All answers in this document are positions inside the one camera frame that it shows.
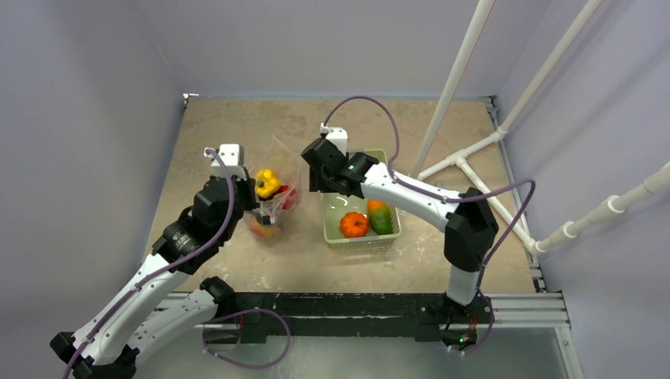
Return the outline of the green plastic basket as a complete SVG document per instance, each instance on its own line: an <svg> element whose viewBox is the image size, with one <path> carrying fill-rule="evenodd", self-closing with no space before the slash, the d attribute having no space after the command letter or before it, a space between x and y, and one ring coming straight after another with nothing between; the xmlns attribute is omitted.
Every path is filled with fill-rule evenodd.
<svg viewBox="0 0 670 379"><path fill-rule="evenodd" d="M382 250L391 246L401 235L400 217L395 207L389 205L391 234L378 235L370 229L363 237L345 238L340 230L341 218L349 212L358 212L367 216L367 199L347 197L339 193L321 193L320 198L323 236L332 250Z"/></svg>

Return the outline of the clear pink zip bag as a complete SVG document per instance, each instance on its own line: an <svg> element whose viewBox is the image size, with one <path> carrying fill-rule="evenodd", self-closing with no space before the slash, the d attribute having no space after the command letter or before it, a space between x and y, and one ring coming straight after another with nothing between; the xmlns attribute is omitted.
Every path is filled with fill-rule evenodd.
<svg viewBox="0 0 670 379"><path fill-rule="evenodd" d="M294 186L299 193L300 201L302 200L301 179L303 169L301 168L299 155L282 143L277 137L273 137L265 154L251 168L250 173L252 174L253 179L256 173L261 169L273 170L280 179L281 185ZM255 193L255 196L258 199L258 207L245 213L244 220L247 228L251 220L257 220L264 225L276 225L280 228L278 235L281 233L284 222L295 210L300 201L291 211L281 211L278 208L278 191L270 199L261 199ZM278 238L278 235L269 241L263 241L255 236L254 237L263 242L270 242Z"/></svg>

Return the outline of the red tomato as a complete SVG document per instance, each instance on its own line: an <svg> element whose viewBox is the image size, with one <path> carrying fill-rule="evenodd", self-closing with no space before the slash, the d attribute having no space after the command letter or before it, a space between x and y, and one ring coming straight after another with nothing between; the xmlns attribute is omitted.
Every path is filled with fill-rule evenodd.
<svg viewBox="0 0 670 379"><path fill-rule="evenodd" d="M278 191L279 202L278 208L281 211L291 211L300 201L298 191L294 186L282 185Z"/></svg>

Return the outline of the peach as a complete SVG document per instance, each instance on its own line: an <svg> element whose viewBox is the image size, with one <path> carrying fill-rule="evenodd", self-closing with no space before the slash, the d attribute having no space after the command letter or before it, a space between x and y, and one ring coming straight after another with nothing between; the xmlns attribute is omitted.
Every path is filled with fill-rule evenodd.
<svg viewBox="0 0 670 379"><path fill-rule="evenodd" d="M263 241L275 238L280 232L280 228L276 225L264 225L257 220L251 220L248 224L248 229L251 234Z"/></svg>

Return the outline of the yellow bell pepper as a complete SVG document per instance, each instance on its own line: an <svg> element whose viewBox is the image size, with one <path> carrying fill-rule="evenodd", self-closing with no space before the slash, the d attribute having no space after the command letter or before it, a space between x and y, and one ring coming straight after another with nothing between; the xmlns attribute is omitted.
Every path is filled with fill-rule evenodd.
<svg viewBox="0 0 670 379"><path fill-rule="evenodd" d="M255 193L261 199L270 199L281 187L280 179L271 169L261 169L254 180Z"/></svg>

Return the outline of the small orange pumpkin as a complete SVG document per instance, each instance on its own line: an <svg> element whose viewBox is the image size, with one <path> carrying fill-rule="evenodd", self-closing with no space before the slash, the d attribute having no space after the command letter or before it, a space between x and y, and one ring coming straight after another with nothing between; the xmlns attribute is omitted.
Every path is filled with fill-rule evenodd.
<svg viewBox="0 0 670 379"><path fill-rule="evenodd" d="M340 219L339 230L344 238L362 238L368 234L370 224L363 213L347 212Z"/></svg>

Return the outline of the green orange mango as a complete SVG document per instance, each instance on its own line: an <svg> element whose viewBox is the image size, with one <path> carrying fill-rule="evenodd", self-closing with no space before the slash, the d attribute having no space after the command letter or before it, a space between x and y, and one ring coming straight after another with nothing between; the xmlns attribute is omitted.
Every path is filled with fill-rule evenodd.
<svg viewBox="0 0 670 379"><path fill-rule="evenodd" d="M367 202L367 218L372 230L377 235L391 235L393 233L390 208L383 201L369 200Z"/></svg>

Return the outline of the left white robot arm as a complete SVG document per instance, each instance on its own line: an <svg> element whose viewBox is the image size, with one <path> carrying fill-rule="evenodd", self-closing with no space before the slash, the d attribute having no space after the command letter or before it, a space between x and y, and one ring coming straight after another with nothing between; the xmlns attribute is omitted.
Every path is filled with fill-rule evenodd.
<svg viewBox="0 0 670 379"><path fill-rule="evenodd" d="M51 340L52 351L66 364L63 376L132 378L152 340L145 319L219 252L244 212L257 206L254 179L210 177L193 204L164 228L122 290L87 324Z"/></svg>

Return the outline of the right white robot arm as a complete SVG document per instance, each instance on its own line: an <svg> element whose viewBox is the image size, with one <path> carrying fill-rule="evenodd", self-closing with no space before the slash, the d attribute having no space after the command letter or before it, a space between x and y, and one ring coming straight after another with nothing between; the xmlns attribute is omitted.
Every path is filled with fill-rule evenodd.
<svg viewBox="0 0 670 379"><path fill-rule="evenodd" d="M473 313L484 258L499 231L483 194L430 186L392 171L364 152L343 153L324 137L312 141L301 156L310 168L312 192L382 201L442 232L443 253L451 265L443 309L453 321Z"/></svg>

